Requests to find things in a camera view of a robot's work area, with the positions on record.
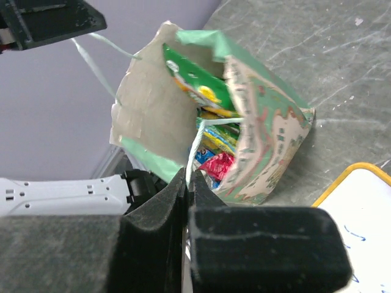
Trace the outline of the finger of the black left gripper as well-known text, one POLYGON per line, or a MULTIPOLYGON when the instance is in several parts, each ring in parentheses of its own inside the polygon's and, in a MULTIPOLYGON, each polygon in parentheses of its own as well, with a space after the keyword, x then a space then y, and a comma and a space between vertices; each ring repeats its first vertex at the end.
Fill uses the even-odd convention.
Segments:
POLYGON ((24 51, 107 28, 86 1, 1 1, 1 51, 24 51))

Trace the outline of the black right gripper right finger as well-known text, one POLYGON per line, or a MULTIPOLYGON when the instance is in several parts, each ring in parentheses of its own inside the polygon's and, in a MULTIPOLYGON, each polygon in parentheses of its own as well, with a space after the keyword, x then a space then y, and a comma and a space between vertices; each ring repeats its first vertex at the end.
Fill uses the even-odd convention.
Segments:
POLYGON ((194 292, 336 292, 349 283, 351 263, 326 211, 228 206, 201 172, 190 188, 194 292))

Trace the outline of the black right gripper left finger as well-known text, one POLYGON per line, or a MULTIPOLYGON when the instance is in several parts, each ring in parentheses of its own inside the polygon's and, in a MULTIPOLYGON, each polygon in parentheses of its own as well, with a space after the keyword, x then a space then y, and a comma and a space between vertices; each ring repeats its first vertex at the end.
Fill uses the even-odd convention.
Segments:
POLYGON ((181 292, 185 171, 127 215, 1 219, 2 292, 181 292))

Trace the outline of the green printed paper bag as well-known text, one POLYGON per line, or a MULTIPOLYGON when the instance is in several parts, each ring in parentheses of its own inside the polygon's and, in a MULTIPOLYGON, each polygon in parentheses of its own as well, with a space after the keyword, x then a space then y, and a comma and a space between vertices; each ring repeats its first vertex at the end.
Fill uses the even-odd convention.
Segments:
POLYGON ((220 30, 184 30, 164 22, 131 56, 111 108, 110 142, 165 181, 187 176, 213 153, 203 144, 209 125, 239 123, 235 161, 222 181, 205 171, 210 189, 230 204, 261 204, 275 189, 309 134, 315 110, 220 30), (233 111, 200 107, 174 81, 163 44, 225 81, 233 111))

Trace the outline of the green snack packet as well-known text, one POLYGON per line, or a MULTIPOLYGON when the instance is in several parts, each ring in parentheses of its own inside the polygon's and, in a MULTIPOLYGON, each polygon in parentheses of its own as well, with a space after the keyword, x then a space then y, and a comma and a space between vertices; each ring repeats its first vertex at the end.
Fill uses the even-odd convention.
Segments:
POLYGON ((223 79, 190 61, 166 43, 163 44, 163 58, 176 84, 198 106, 234 110, 228 87, 223 79))

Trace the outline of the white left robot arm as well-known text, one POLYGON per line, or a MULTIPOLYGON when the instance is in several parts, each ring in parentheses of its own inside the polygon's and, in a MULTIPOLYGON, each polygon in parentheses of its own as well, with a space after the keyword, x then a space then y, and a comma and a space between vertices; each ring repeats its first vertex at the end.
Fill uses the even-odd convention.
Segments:
MULTIPOLYGON (((1 1, 1 51, 24 51, 107 28, 86 1, 1 1)), ((1 216, 127 214, 165 186, 145 170, 76 181, 1 178, 1 216)))

